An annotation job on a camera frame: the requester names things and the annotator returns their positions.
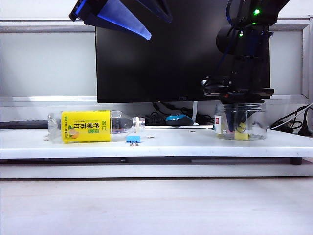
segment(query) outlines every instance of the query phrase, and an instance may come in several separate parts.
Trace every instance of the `clear plastic bottle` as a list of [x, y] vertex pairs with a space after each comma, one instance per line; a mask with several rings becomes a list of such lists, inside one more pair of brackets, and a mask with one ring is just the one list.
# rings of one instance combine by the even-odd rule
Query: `clear plastic bottle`
[[124, 141], [139, 135], [145, 119], [131, 118], [122, 111], [63, 111], [48, 115], [48, 139], [53, 142]]

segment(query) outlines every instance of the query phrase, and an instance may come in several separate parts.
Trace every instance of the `computer monitor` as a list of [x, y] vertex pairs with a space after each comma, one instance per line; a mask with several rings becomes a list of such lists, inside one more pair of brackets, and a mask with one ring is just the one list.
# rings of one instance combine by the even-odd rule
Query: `computer monitor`
[[[123, 32], [96, 28], [99, 103], [217, 100], [204, 96], [201, 81], [222, 57], [219, 30], [228, 25], [228, 0], [168, 0], [173, 21], [165, 23], [135, 0], [123, 3], [152, 33], [149, 41]], [[237, 13], [239, 1], [231, 11]], [[269, 51], [264, 87], [270, 87]], [[228, 55], [217, 75], [230, 74]]]

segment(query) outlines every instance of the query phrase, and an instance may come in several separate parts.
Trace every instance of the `robotic arm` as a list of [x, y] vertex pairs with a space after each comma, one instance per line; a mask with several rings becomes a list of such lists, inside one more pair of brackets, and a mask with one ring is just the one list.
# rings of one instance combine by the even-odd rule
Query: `robotic arm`
[[[155, 15], [170, 23], [172, 15], [166, 0], [137, 0]], [[217, 47], [223, 53], [216, 70], [202, 82], [205, 95], [219, 96], [223, 103], [263, 103], [274, 89], [262, 87], [269, 26], [289, 0], [241, 0], [237, 17], [230, 17], [233, 0], [226, 6], [229, 25], [217, 35]], [[151, 33], [119, 0], [79, 0], [69, 17], [85, 24], [124, 31], [151, 38]], [[219, 77], [217, 70], [226, 55], [234, 55], [231, 75]]]

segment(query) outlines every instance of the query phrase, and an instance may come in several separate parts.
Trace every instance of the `clear plastic container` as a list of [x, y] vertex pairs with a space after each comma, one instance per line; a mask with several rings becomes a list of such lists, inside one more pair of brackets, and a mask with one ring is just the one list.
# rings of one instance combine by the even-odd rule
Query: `clear plastic container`
[[48, 115], [48, 139], [53, 142], [124, 141], [130, 133], [140, 135], [145, 119], [122, 111], [64, 111]]
[[215, 132], [228, 140], [262, 140], [267, 135], [265, 104], [218, 104], [215, 109]]

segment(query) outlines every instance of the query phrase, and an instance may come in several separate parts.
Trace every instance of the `blue computer mouse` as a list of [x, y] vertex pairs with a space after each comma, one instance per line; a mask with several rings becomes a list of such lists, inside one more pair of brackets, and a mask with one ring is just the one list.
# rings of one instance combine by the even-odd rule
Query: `blue computer mouse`
[[192, 126], [194, 121], [185, 114], [171, 114], [165, 119], [168, 126]]

